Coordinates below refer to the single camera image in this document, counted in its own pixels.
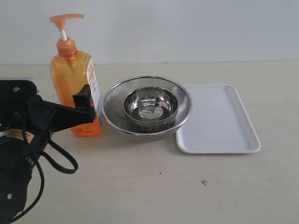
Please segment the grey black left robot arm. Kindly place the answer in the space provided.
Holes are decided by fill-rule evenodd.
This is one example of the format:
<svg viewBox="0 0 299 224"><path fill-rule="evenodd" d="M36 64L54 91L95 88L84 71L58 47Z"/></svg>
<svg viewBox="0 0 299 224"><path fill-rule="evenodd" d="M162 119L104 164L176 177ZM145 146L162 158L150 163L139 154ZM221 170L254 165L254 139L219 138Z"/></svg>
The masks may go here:
<svg viewBox="0 0 299 224"><path fill-rule="evenodd" d="M32 171L37 168L44 190L44 157L57 171L73 174L77 161L52 140L52 135L81 124L91 123L95 112L91 91L84 85L73 95L74 107L45 101L29 79L0 81L0 221L10 224L31 210L26 206Z"/></svg>

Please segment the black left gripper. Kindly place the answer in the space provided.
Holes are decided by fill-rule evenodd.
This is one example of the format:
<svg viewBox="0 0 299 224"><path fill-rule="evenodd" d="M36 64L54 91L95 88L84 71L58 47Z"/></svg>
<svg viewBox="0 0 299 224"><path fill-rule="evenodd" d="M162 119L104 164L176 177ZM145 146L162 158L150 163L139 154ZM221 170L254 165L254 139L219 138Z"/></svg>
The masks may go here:
<svg viewBox="0 0 299 224"><path fill-rule="evenodd" d="M81 124L92 123L95 112L90 85L72 96L75 108L42 99L36 84L30 79L0 81L1 149L20 149L25 141L33 149L55 147L54 132Z"/></svg>

